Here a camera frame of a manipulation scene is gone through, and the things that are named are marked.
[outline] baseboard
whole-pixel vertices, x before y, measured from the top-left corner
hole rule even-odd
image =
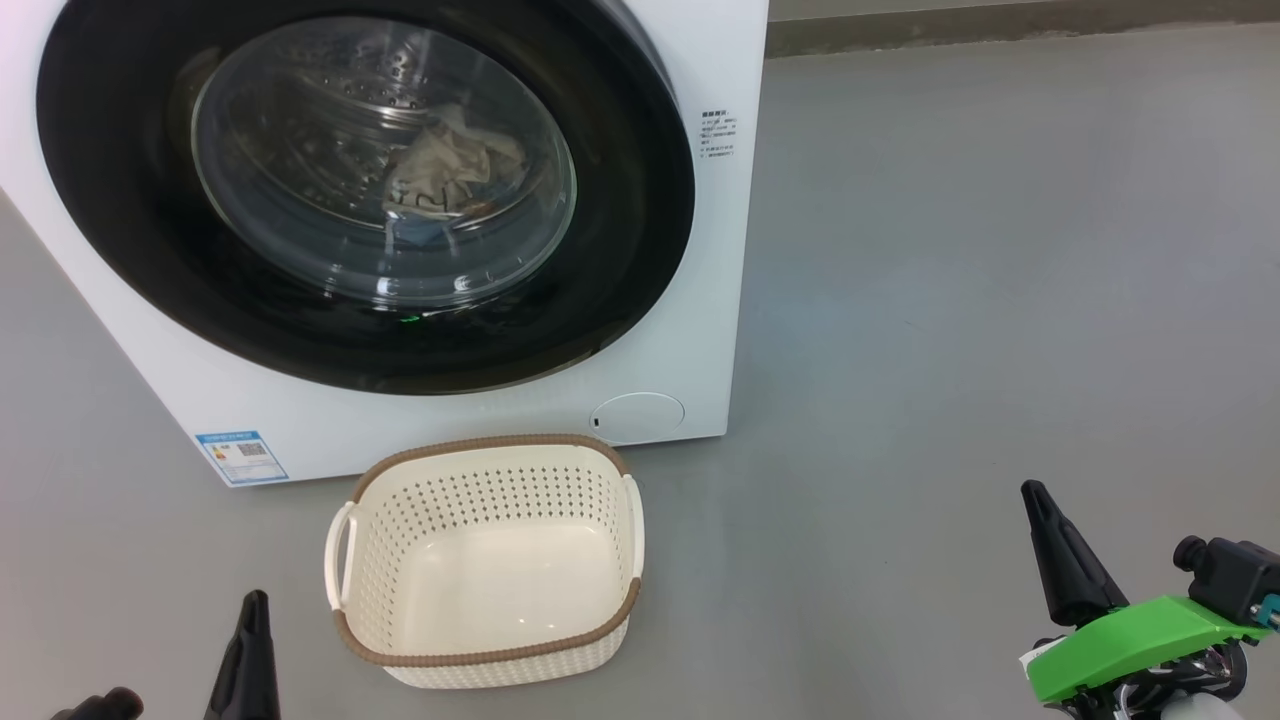
[[[1280,22],[1280,0],[1042,0],[769,23],[767,58]]]

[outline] laundry basket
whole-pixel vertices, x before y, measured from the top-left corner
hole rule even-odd
[[[393,455],[360,479],[325,543],[338,633],[420,688],[599,667],[622,644],[643,566],[636,483],[613,448],[580,436]]]

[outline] blue and white sticker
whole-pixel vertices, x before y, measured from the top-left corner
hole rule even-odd
[[[196,436],[196,442],[233,486],[276,483],[289,479],[271,450],[256,432]]]

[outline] basket handle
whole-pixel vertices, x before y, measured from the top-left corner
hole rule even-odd
[[[355,511],[356,503],[347,501],[338,514],[333,516],[333,523],[329,525],[329,538],[324,543],[324,589],[329,596],[329,607],[333,610],[343,610],[347,605],[347,589],[351,587],[351,560],[356,552],[356,518],[351,514]],[[342,530],[351,525],[351,530],[347,533],[347,566],[342,574],[342,585],[338,584],[338,539],[342,538]]]
[[[622,483],[627,488],[627,497],[631,500],[631,577],[639,578],[644,573],[644,505],[640,502],[640,486],[630,473],[622,475]]]

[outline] washing machine door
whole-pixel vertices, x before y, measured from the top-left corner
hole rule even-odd
[[[689,240],[672,90],[599,0],[72,0],[37,113],[68,211],[138,293],[346,388],[589,357]]]

